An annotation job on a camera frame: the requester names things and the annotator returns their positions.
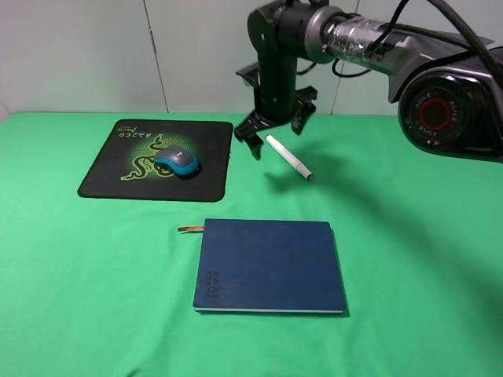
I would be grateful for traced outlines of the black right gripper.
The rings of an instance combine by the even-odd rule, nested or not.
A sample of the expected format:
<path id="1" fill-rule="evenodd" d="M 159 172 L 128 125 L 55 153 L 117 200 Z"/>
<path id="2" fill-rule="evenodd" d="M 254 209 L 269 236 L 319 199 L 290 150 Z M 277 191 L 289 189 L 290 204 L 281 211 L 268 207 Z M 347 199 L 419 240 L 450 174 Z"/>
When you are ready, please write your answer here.
<path id="1" fill-rule="evenodd" d="M 318 91 L 308 86 L 288 93 L 283 92 L 283 97 L 275 95 L 266 98 L 261 89 L 258 89 L 254 95 L 255 109 L 234 129 L 234 136 L 248 146 L 255 160 L 260 160 L 263 140 L 256 133 L 290 123 L 292 131 L 300 135 L 316 112 L 313 101 L 317 99 Z"/>

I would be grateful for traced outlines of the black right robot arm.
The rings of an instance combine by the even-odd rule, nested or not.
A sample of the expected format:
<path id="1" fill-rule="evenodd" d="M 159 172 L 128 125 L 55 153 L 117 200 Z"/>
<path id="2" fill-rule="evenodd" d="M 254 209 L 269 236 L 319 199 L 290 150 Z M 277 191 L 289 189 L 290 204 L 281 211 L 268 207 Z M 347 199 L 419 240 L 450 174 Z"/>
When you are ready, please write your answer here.
<path id="1" fill-rule="evenodd" d="M 259 159 L 259 133 L 290 124 L 300 134 L 318 92 L 298 88 L 299 60 L 346 61 L 388 78 L 406 138 L 437 156 L 502 160 L 502 50 L 480 38 L 444 1 L 434 7 L 455 27 L 444 33 L 347 13 L 327 1 L 274 1 L 248 17 L 258 60 L 239 71 L 255 107 L 234 130 Z"/>

